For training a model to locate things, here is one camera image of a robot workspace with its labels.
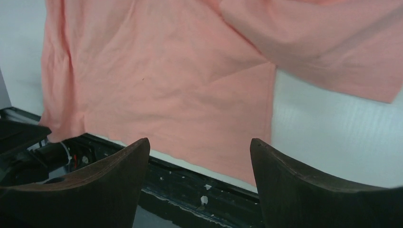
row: pink fabric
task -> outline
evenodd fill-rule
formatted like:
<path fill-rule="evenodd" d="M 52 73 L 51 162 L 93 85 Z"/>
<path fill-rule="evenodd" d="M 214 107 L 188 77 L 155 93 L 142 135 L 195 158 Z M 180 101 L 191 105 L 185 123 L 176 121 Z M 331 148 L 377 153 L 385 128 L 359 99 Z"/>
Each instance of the pink fabric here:
<path fill-rule="evenodd" d="M 270 141 L 275 65 L 391 102 L 402 85 L 400 0 L 46 0 L 40 124 L 96 133 L 254 184 Z"/>

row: cloth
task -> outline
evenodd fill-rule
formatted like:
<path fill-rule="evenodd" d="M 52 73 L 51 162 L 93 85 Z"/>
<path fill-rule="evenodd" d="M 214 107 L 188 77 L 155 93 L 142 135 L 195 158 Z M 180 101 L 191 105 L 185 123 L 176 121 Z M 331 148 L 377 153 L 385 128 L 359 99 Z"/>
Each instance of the cloth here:
<path fill-rule="evenodd" d="M 255 184 L 275 65 L 391 102 L 402 85 L 401 1 L 46 0 L 40 124 L 95 133 Z"/>

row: gray floor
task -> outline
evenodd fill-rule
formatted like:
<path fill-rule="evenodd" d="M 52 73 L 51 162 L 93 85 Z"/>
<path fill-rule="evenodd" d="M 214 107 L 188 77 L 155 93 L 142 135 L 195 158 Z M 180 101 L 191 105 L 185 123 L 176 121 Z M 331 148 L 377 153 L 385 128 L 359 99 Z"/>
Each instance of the gray floor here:
<path fill-rule="evenodd" d="M 49 174 L 49 179 L 59 177 L 66 174 L 63 168 L 55 170 Z M 141 207 L 137 207 L 136 217 L 133 223 L 134 228 L 179 228 L 171 221 L 162 219 Z"/>

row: white paint chip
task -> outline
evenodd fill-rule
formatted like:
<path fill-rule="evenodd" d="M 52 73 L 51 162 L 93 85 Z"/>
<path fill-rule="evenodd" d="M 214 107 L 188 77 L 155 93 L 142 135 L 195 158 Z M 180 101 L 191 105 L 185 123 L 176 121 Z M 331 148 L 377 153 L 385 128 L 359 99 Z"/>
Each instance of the white paint chip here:
<path fill-rule="evenodd" d="M 207 196 L 202 196 L 200 197 L 200 201 L 201 201 L 201 205 L 207 205 L 207 203 L 209 202 L 209 198 Z"/>

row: screw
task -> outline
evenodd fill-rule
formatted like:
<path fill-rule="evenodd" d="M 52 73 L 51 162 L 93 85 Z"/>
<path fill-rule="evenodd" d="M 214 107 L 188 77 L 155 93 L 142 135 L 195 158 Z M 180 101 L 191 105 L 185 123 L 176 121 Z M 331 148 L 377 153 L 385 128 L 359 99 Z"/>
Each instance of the screw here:
<path fill-rule="evenodd" d="M 82 161 L 84 164 L 88 164 L 88 158 L 87 158 L 86 156 L 83 156 L 83 158 L 81 159 L 81 161 Z"/>

